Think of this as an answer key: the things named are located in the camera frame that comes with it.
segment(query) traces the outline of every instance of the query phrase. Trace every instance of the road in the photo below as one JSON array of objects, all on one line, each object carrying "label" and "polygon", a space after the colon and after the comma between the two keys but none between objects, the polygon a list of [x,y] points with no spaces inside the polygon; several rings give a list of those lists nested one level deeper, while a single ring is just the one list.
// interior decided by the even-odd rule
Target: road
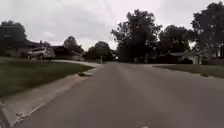
[{"label": "road", "polygon": [[75,63],[75,64],[87,65],[87,66],[91,66],[91,67],[98,67],[98,66],[101,65],[101,64],[98,64],[98,63],[74,61],[74,60],[53,60],[53,61],[54,62]]},{"label": "road", "polygon": [[224,128],[224,80],[108,64],[15,128]]}]

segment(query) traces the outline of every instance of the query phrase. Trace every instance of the tree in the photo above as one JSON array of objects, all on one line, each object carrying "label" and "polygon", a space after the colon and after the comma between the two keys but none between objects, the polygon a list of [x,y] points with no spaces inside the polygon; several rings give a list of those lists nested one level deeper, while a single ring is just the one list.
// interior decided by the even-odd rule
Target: tree
[{"label": "tree", "polygon": [[26,39],[25,29],[20,23],[3,21],[0,25],[0,39],[24,41]]},{"label": "tree", "polygon": [[169,25],[159,34],[158,52],[184,52],[189,50],[189,42],[194,41],[194,32],[184,27]]},{"label": "tree", "polygon": [[25,29],[22,24],[3,21],[0,25],[0,46],[2,49],[26,42]]},{"label": "tree", "polygon": [[224,43],[223,3],[211,3],[205,10],[194,13],[192,26],[198,34],[199,48],[209,48],[218,57],[219,47]]},{"label": "tree", "polygon": [[153,13],[140,10],[129,12],[127,21],[119,23],[117,29],[111,32],[118,42],[119,60],[130,61],[145,56],[150,52],[150,42],[157,40],[161,27],[155,24]]},{"label": "tree", "polygon": [[73,36],[69,36],[64,41],[64,47],[67,48],[70,52],[76,52],[76,53],[84,52],[84,50],[82,49],[82,46],[77,44],[76,39]]},{"label": "tree", "polygon": [[49,42],[47,42],[47,41],[40,41],[40,46],[43,46],[43,47],[51,47],[51,44],[49,43]]},{"label": "tree", "polygon": [[109,45],[104,41],[98,41],[94,46],[90,47],[85,53],[85,58],[90,60],[102,59],[104,61],[112,60],[113,55]]}]

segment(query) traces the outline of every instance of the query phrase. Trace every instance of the cloud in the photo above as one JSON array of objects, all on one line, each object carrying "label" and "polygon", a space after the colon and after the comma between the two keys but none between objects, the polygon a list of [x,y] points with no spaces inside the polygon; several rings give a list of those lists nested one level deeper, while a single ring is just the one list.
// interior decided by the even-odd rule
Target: cloud
[{"label": "cloud", "polygon": [[52,39],[55,37],[55,34],[52,32],[43,32],[43,36],[49,39]]},{"label": "cloud", "polygon": [[0,0],[2,20],[21,22],[32,41],[62,44],[75,36],[84,49],[97,41],[117,43],[110,34],[134,9],[155,13],[156,22],[191,28],[193,13],[218,0]]},{"label": "cloud", "polygon": [[3,3],[0,8],[7,8],[1,9],[1,12],[8,12],[0,13],[0,16],[5,20],[21,22],[30,40],[62,44],[68,36],[75,36],[79,40],[88,39],[89,44],[83,44],[85,48],[98,40],[109,40],[111,36],[113,27],[105,22],[105,14],[94,11],[100,9],[98,4],[84,6],[84,3],[73,0],[9,0]]},{"label": "cloud", "polygon": [[164,0],[158,10],[159,19],[165,25],[175,24],[191,28],[193,13],[205,9],[210,3],[220,0]]}]

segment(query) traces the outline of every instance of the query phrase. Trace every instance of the parked car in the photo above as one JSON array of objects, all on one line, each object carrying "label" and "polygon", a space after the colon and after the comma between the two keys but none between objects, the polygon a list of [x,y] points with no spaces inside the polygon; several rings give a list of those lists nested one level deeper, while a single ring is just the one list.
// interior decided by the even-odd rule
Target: parked car
[{"label": "parked car", "polygon": [[52,48],[40,47],[35,48],[28,53],[28,59],[37,58],[39,60],[43,59],[53,59],[55,57],[54,50]]}]

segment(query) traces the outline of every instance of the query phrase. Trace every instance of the grass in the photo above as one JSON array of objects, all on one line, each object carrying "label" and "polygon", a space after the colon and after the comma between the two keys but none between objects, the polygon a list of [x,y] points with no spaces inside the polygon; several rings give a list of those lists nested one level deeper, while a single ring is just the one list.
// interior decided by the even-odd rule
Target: grass
[{"label": "grass", "polygon": [[70,63],[0,58],[0,98],[91,68]]},{"label": "grass", "polygon": [[201,74],[201,76],[205,77],[213,76],[224,78],[224,67],[217,65],[164,65],[155,67],[190,73],[198,73]]}]

